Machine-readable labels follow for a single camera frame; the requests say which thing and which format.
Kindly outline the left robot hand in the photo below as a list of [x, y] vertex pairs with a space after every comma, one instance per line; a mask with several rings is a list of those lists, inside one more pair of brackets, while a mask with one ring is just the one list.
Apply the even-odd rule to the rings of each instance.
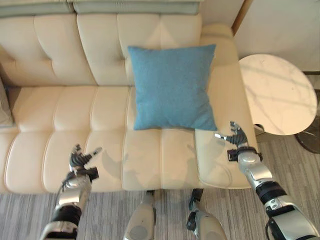
[[96, 155], [102, 151], [102, 147], [97, 147], [94, 151], [83, 154], [80, 144], [76, 144], [69, 158], [69, 171], [73, 172], [77, 169], [84, 168], [84, 166]]

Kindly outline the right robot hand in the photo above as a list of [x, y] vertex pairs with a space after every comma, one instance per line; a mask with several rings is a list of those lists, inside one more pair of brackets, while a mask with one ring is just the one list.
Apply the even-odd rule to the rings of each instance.
[[248, 146], [248, 138], [243, 129], [234, 121], [230, 121], [230, 130], [232, 135], [222, 135], [215, 133], [214, 137], [227, 141], [232, 145], [235, 145], [237, 148]]

